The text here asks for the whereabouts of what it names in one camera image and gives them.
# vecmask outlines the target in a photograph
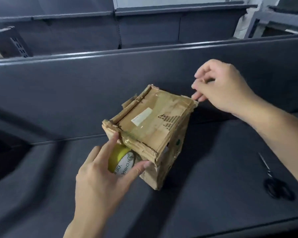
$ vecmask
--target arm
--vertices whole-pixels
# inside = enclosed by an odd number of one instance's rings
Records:
[[[115,133],[103,147],[96,146],[76,176],[75,213],[64,238],[100,238],[107,219],[127,193],[131,183],[151,162],[141,161],[124,176],[108,171],[108,159],[117,143]]]
[[[210,60],[195,74],[193,99],[210,102],[252,126],[298,180],[298,118],[254,94],[231,64]]]

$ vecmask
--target person's left arm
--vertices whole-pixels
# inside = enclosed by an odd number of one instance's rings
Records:
[[[107,219],[128,191],[131,183],[151,164],[141,161],[124,176],[108,171],[108,159],[119,134],[88,155],[76,176],[75,214],[64,238],[99,238]]]

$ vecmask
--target scissors handle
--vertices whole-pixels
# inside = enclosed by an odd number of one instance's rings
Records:
[[[295,200],[294,192],[289,186],[276,178],[269,178],[264,181],[266,192],[274,199],[284,198],[286,200]]]

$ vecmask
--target brown box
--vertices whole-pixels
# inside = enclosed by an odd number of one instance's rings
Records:
[[[103,121],[108,138],[119,132],[119,143],[135,151],[139,160],[154,165],[140,176],[153,189],[160,189],[181,152],[190,114],[198,102],[148,85],[139,95],[123,103],[123,110]]]

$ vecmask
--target box top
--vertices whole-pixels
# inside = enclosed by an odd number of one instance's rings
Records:
[[[123,104],[124,109],[110,121],[103,121],[107,135],[120,132],[122,142],[156,163],[183,119],[197,102],[148,85],[138,96]]]

